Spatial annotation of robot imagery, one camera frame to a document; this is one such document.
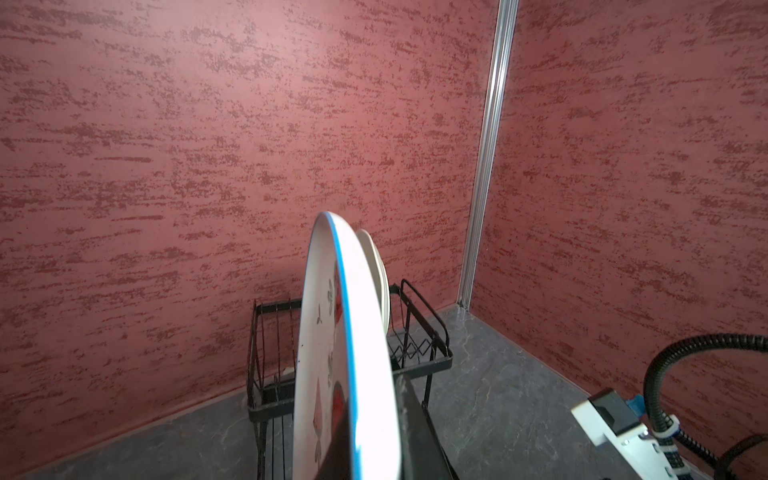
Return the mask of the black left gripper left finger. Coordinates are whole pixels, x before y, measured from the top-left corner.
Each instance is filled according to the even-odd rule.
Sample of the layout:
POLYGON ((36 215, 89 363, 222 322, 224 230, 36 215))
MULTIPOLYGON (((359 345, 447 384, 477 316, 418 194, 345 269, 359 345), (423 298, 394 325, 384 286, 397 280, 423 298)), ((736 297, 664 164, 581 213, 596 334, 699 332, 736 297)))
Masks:
POLYGON ((315 476, 315 480, 351 480, 352 453, 349 414, 344 413, 336 429, 328 451, 315 476))

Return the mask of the white plate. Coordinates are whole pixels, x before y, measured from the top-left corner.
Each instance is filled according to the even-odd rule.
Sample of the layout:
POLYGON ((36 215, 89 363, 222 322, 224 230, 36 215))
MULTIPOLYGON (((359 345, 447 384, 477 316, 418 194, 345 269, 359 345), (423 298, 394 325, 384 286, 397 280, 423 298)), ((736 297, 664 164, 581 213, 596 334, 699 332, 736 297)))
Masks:
POLYGON ((352 479, 398 479, 401 443, 378 298, 356 233, 341 216, 318 214, 300 308, 292 469, 315 479, 344 413, 352 479))

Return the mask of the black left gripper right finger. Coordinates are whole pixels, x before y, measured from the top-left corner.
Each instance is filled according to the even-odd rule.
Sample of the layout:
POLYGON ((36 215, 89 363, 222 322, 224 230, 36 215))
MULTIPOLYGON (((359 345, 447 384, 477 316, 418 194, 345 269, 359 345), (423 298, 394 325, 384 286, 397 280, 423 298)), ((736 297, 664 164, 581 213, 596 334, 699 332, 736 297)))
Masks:
POLYGON ((401 479, 458 479, 443 449, 429 411, 408 377, 395 377, 401 443, 401 479))

